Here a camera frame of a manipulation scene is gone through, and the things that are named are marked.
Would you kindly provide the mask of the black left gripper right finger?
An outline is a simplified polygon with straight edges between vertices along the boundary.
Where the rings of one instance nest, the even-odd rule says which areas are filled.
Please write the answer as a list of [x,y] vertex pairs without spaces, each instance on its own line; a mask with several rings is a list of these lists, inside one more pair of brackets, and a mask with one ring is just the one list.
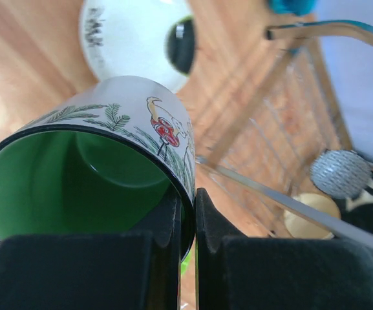
[[198,309],[373,309],[373,256],[346,240],[245,236],[195,198]]

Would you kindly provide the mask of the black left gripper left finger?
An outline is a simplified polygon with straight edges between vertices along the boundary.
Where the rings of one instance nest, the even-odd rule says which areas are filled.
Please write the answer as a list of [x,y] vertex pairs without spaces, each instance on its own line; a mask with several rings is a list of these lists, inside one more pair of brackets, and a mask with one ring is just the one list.
[[0,243],[0,309],[178,309],[180,198],[131,231]]

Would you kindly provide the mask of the cream bowl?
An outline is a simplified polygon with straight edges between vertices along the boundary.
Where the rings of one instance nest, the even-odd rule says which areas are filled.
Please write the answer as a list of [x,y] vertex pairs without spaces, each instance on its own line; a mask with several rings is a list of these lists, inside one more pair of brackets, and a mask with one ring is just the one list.
[[285,210],[283,214],[284,227],[291,237],[298,239],[330,240],[334,233],[323,226],[323,218],[341,219],[341,213],[336,203],[328,196],[305,192],[292,196],[294,200],[308,209],[301,211]]

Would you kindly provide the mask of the green-lined floral mug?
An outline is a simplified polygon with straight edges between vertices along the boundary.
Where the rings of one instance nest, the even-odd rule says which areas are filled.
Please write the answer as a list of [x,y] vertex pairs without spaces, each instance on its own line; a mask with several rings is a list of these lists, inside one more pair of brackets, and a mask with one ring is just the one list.
[[0,241],[125,232],[173,189],[185,258],[194,160],[191,119],[168,88],[138,76],[99,82],[0,142]]

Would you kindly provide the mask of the blue patterned bowl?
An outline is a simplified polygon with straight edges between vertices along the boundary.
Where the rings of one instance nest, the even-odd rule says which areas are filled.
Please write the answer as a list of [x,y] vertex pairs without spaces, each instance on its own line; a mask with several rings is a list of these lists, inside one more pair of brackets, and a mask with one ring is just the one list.
[[336,199],[359,195],[371,176],[370,164],[351,150],[326,150],[310,166],[312,183]]

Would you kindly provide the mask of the steel wire dish rack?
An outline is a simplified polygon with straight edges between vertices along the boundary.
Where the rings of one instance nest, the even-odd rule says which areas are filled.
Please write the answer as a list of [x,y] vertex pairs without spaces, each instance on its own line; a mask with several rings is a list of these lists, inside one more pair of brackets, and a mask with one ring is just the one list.
[[[373,47],[373,26],[352,20],[271,25],[265,36],[282,42],[277,61],[197,162],[248,210],[261,236],[293,238],[284,211],[308,207],[292,196],[312,192],[337,200],[312,183],[312,162],[326,150],[355,152],[319,39],[348,37]],[[334,235],[344,231],[341,219],[329,216],[322,224]]]

